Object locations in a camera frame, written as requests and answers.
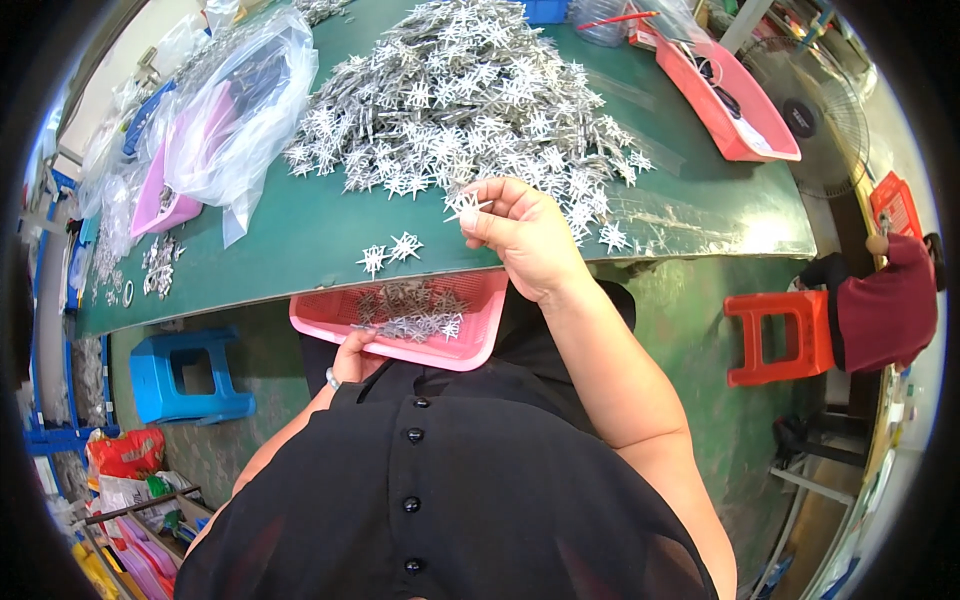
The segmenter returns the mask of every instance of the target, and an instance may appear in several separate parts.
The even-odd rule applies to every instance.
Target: bracelet
[[[330,384],[334,392],[340,389],[340,382],[333,376],[333,367],[326,370],[326,382]]]

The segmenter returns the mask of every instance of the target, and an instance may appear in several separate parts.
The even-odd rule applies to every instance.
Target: white wall
[[[70,127],[60,144],[82,156],[86,140],[100,123],[112,97],[112,90],[136,71],[136,62],[188,14],[199,13],[198,0],[151,0],[133,18],[127,29],[100,63],[84,91]]]

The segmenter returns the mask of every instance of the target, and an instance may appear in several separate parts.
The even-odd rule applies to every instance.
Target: green workbench
[[[358,0],[355,20],[334,17],[314,29],[320,53],[315,87],[330,67],[349,55],[366,55],[381,32],[412,8],[414,0]],[[607,254],[596,236],[582,248],[586,260],[651,260],[708,255],[810,257],[813,234],[797,187],[782,161],[727,162],[680,91],[657,66],[654,54],[624,44],[601,48],[582,41],[569,25],[544,27],[565,60],[582,63],[603,110],[638,140],[657,171],[637,178],[637,187],[608,186],[614,220],[627,231],[632,249]],[[342,167],[328,177],[294,178],[278,158],[267,174],[249,233],[223,248],[221,209],[203,213],[171,233],[185,252],[174,264],[170,295],[141,294],[148,234],[120,261],[132,279],[132,305],[108,306],[103,291],[87,289],[77,315],[78,337],[137,324],[162,322],[227,306],[302,292],[369,282],[362,250],[388,244],[404,231],[420,237],[421,260],[395,261],[378,280],[484,269],[499,265],[496,254],[469,250],[456,222],[443,223],[442,190],[387,201],[387,192],[342,194]]]

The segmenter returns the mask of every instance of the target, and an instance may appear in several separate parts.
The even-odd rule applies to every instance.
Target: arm
[[[886,256],[895,267],[906,267],[929,258],[924,242],[898,233],[871,235],[867,238],[867,250],[874,256]]]
[[[693,459],[684,408],[669,379],[590,277],[556,202],[518,180],[478,181],[492,214],[466,214],[467,245],[497,251],[518,292],[540,305],[590,421],[689,532],[717,592],[732,600],[730,540]]]
[[[363,346],[372,342],[374,337],[375,332],[364,330],[353,331],[347,336],[346,340],[340,345],[340,349],[337,350],[337,356],[333,361],[333,376],[337,381],[342,383],[348,381],[363,381],[384,363],[386,359],[382,356],[374,356],[363,351]],[[289,442],[291,438],[306,427],[314,413],[330,408],[333,393],[333,388],[330,387],[330,384],[324,385],[324,387],[317,392],[317,395],[310,400],[310,403],[306,405],[306,408],[300,411],[300,413],[293,417],[282,429],[277,431],[270,440],[267,440],[264,445],[260,446],[256,452],[254,452],[250,461],[244,469],[240,471],[240,476],[237,477],[236,483],[233,484],[233,493],[230,495],[230,500],[232,500],[236,494],[240,493],[240,491],[253,480],[257,473],[269,465],[270,461],[274,460],[277,451],[280,450],[284,444]],[[193,542],[190,543],[190,547],[187,548],[186,551],[187,555],[197,547],[200,540],[210,531],[213,522],[220,516],[220,513],[227,507],[227,504],[229,504],[229,500],[217,509],[217,512],[210,518],[206,527],[204,527],[197,537],[194,538]]]

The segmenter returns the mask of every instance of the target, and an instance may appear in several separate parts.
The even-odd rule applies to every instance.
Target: red shirt
[[[910,365],[937,330],[937,284],[924,242],[889,233],[887,266],[837,290],[847,372]]]

